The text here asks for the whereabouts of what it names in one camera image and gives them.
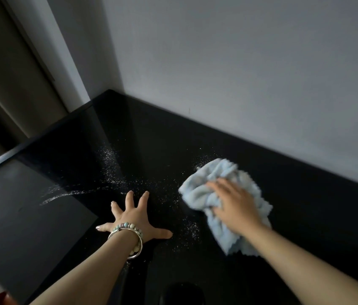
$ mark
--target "person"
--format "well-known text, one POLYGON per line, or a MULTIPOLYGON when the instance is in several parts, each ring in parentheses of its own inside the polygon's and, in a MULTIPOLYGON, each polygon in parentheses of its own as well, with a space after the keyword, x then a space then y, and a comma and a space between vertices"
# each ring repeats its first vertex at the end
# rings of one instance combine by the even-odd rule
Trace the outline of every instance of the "person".
MULTIPOLYGON (((260 252, 303 305, 358 305, 358 281, 263 225, 249 193, 226 179, 208 182, 207 186, 222 201, 222 208, 213 208, 216 216, 260 252)), ((132 191, 127 194, 125 211, 113 201, 111 210, 115 222, 96 228, 111 232, 116 225, 130 222, 142 229, 144 242, 172 237, 171 231, 154 228, 148 222, 149 192, 142 195, 136 208, 133 196, 132 191)), ((120 230, 31 304, 106 304, 117 276, 137 242, 138 236, 134 232, 120 230)))

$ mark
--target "person's left hand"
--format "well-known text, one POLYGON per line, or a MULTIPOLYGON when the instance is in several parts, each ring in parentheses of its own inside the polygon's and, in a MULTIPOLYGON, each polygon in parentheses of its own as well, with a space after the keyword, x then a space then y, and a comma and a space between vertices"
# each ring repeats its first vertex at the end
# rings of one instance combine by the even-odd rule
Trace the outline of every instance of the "person's left hand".
POLYGON ((146 206, 148 202, 149 192, 146 191, 138 203, 138 207, 134 207, 134 192, 131 190, 127 193, 125 198, 125 211, 123 212, 118 206, 117 202, 111 202, 111 212, 116 218, 115 222, 108 222, 103 225, 97 226, 98 231, 112 232, 118 224, 129 222, 134 224, 138 229, 142 230, 144 236, 143 241, 147 242, 152 239, 170 239, 172 232, 166 229, 154 228, 148 221, 146 213, 146 206))

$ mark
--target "curtain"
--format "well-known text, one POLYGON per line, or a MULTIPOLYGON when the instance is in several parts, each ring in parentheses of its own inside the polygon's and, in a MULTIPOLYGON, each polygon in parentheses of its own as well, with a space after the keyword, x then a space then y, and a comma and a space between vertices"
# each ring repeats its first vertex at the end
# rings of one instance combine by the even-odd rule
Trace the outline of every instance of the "curtain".
POLYGON ((67 111, 0 1, 0 154, 67 111))

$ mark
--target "person's left arm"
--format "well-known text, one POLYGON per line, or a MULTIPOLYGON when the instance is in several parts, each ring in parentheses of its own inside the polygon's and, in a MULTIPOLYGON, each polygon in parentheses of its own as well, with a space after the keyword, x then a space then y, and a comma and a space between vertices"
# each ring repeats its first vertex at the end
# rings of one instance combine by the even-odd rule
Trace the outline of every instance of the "person's left arm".
MULTIPOLYGON (((142 230, 144 242, 151 239, 169 239, 172 237, 171 231, 154 228, 148 222, 148 196, 149 192, 146 191, 135 208, 134 193, 128 192, 124 212, 116 202, 111 202, 115 222, 97 226, 96 229, 111 232, 116 225, 129 222, 142 230)), ((138 236, 133 231, 117 232, 94 254, 44 291, 31 305, 105 304, 129 253, 137 242, 138 236)))

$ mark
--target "light blue cloth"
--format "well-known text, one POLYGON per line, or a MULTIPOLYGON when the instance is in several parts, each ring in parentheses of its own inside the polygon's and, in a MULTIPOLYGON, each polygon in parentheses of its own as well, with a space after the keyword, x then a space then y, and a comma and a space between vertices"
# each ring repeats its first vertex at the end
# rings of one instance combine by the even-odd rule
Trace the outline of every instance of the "light blue cloth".
POLYGON ((262 222, 271 227, 268 215, 273 206, 261 197, 261 190, 248 173, 238 170, 238 166, 227 159, 217 158, 204 165, 187 178, 179 188, 179 193, 191 209, 205 212, 207 224, 226 255, 241 251, 244 255, 259 256, 250 243, 240 235, 231 232, 210 209, 210 207, 221 207, 221 201, 216 193, 205 184, 207 181, 213 181, 220 177, 237 183, 247 190, 254 197, 254 203, 262 222))

